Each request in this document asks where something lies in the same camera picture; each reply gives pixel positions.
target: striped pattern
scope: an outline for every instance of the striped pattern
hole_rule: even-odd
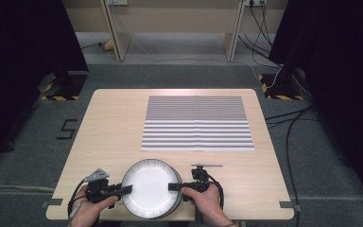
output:
[[[254,150],[241,96],[150,96],[142,150]]]

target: wire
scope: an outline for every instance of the wire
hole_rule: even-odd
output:
[[[270,45],[272,45],[271,41],[268,39],[268,37],[265,35],[264,31],[262,30],[262,26],[260,26],[260,25],[259,25],[258,20],[256,19],[254,12],[252,11],[252,8],[250,8],[250,11],[251,11],[252,17],[253,17],[253,18],[254,18],[254,20],[255,20],[255,23],[258,25],[258,28],[259,28],[259,34],[262,34],[262,35],[264,36],[264,38],[268,41],[268,43],[269,43]]]
[[[257,64],[259,64],[259,65],[262,65],[262,66],[266,66],[266,67],[272,67],[272,68],[277,68],[277,69],[280,69],[280,68],[282,68],[282,65],[280,65],[280,64],[278,64],[278,63],[276,63],[276,62],[274,62],[274,61],[272,61],[272,60],[270,60],[270,59],[268,59],[268,56],[266,56],[265,54],[263,54],[263,53],[261,53],[261,52],[259,52],[258,50],[256,50],[255,48],[252,48],[252,47],[250,47],[246,42],[244,42],[243,41],[243,39],[241,38],[241,36],[240,35],[238,35],[238,39],[240,39],[240,41],[249,49],[249,50],[251,50],[251,51],[253,51],[253,52],[255,52],[255,53],[257,53],[257,54],[259,54],[260,56],[262,56],[263,58],[265,58],[266,60],[268,60],[268,61],[270,61],[270,62],[272,62],[272,63],[274,63],[275,65],[277,65],[277,66],[272,66],[272,65],[265,65],[265,64],[261,64],[261,63],[258,63],[255,59],[253,59],[254,61],[255,61],[255,63],[257,63]]]
[[[219,199],[220,199],[220,208],[223,210],[223,205],[224,205],[224,195],[223,195],[223,187],[220,185],[220,183],[215,180],[215,178],[213,178],[211,175],[207,174],[208,177],[214,182],[214,184],[217,186],[217,189],[219,190]]]
[[[258,45],[255,45],[250,39],[249,39],[249,37],[247,37],[247,34],[246,33],[244,33],[244,36],[246,37],[246,39],[247,39],[247,41],[249,41],[249,43],[250,44],[252,44],[253,46],[255,46],[256,48],[258,48],[258,49],[261,49],[262,51],[265,51],[265,52],[267,52],[267,53],[269,53],[270,51],[268,51],[268,50],[266,50],[266,49],[264,49],[264,48],[262,48],[261,46],[258,46]]]
[[[296,205],[299,205],[299,206],[300,206],[299,195],[297,193],[296,184],[294,183],[294,178],[293,178],[293,172],[291,170],[290,153],[289,153],[289,149],[288,149],[288,140],[289,140],[291,129],[293,128],[294,123],[300,118],[301,115],[303,115],[306,111],[311,110],[312,108],[313,108],[312,105],[310,105],[309,107],[302,110],[293,119],[293,121],[290,123],[290,126],[288,127],[287,135],[285,137],[285,156],[286,156],[286,159],[287,159],[288,173],[289,173],[290,181],[291,181],[291,184],[292,184],[292,187],[293,187],[293,193],[294,193],[294,197],[295,197],[295,200],[296,200]],[[297,227],[299,226],[299,222],[300,222],[300,212],[296,212],[296,226]]]
[[[73,202],[75,202],[75,196],[76,196],[78,190],[80,189],[81,185],[85,182],[85,179],[86,178],[81,180],[81,182],[78,184],[78,186],[75,189],[75,192],[73,192],[72,198],[69,200],[69,203],[67,204],[67,216],[70,216],[70,214],[72,213]]]
[[[265,120],[267,121],[267,120],[274,119],[274,118],[278,118],[278,117],[282,117],[282,116],[297,114],[297,113],[303,112],[305,109],[299,110],[299,111],[294,111],[294,112],[289,112],[289,113],[283,113],[283,114],[280,114],[280,115],[270,116],[270,117],[265,118]]]
[[[265,3],[263,1],[260,1],[260,3],[261,3],[261,9],[262,9],[262,16],[264,18],[263,20],[264,20],[264,25],[265,25],[265,32],[267,33],[269,44],[270,44],[270,46],[272,46],[272,41],[270,40],[269,33],[268,33],[267,21],[265,20],[265,16],[267,15],[267,6],[265,6]]]
[[[287,121],[292,121],[292,120],[293,120],[293,118],[291,118],[291,119],[286,119],[286,120],[282,120],[282,121],[279,121],[279,122],[268,122],[267,124],[271,124],[271,125],[273,125],[273,126],[268,127],[268,129],[270,130],[270,129],[272,129],[272,128],[274,128],[274,127],[277,127],[277,126],[279,126],[279,125],[281,125],[281,124],[283,124],[283,123],[285,123],[285,122],[287,122]],[[299,118],[299,120],[306,120],[306,121],[319,121],[319,120],[317,120],[317,119],[308,119],[308,118]]]
[[[311,93],[310,92],[308,92],[300,83],[299,83],[299,81],[296,79],[296,77],[295,77],[295,75],[293,75],[293,77],[292,77],[293,79],[294,79],[294,81],[295,81],[295,83],[294,83],[294,85],[295,85],[295,88],[296,88],[296,90],[297,90],[297,92],[302,96],[302,97],[304,97],[305,99],[307,99],[307,100],[312,100],[312,98],[314,98],[314,96],[312,96],[311,95]],[[303,95],[303,93],[300,91],[300,89],[301,90],[303,90],[303,91],[305,91],[308,95],[310,95],[311,96],[311,98],[308,98],[308,97],[305,97],[304,95]]]
[[[105,41],[104,43],[99,42],[98,44],[89,44],[89,45],[83,46],[81,49],[85,49],[85,48],[90,47],[90,46],[93,46],[93,45],[99,45],[104,50],[104,48],[102,47],[102,45],[105,44],[105,43],[107,43],[110,40],[111,39]]]
[[[81,199],[81,198],[84,198],[84,197],[86,197],[86,196],[84,195],[84,196],[77,197],[77,198],[75,198],[73,201],[77,201],[77,200],[79,200],[79,199]]]

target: black curtain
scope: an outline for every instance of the black curtain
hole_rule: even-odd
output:
[[[55,71],[88,71],[61,0],[0,0],[0,146],[39,83]]]
[[[303,19],[309,2],[325,8],[303,40],[299,33],[312,28]],[[304,70],[325,129],[363,183],[363,1],[289,1],[273,48],[280,63],[297,58],[293,66]],[[295,55],[297,48],[304,51]]]

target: hand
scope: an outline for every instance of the hand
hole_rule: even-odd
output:
[[[72,210],[82,202],[76,215],[72,218],[70,223],[71,227],[90,227],[94,224],[95,220],[98,218],[99,213],[106,207],[113,205],[119,199],[116,196],[109,197],[104,201],[98,203],[90,203],[87,198],[85,198],[85,191],[87,190],[87,185],[83,185],[78,193],[76,194],[76,200],[73,202]]]
[[[184,195],[193,198],[194,203],[202,213],[204,220],[209,224],[215,226],[229,226],[233,223],[226,217],[225,213],[223,213],[220,208],[219,190],[213,183],[210,183],[209,188],[202,193],[189,187],[183,187],[181,192]]]

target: black and yellow hazard tape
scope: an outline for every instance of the black and yellow hazard tape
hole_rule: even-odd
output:
[[[75,101],[78,100],[78,96],[43,96],[41,100],[53,100],[53,101]]]
[[[54,101],[74,101],[78,100],[81,88],[84,84],[86,75],[70,75],[72,85],[69,88],[62,88],[59,86],[55,77],[52,78],[50,83],[46,86],[41,100],[54,100]]]
[[[259,81],[262,84],[262,91],[264,92],[264,95],[266,98],[268,99],[281,99],[281,100],[303,100],[303,97],[300,95],[275,95],[275,94],[271,94],[268,90],[267,85],[264,82],[264,77],[262,75],[258,76]]]

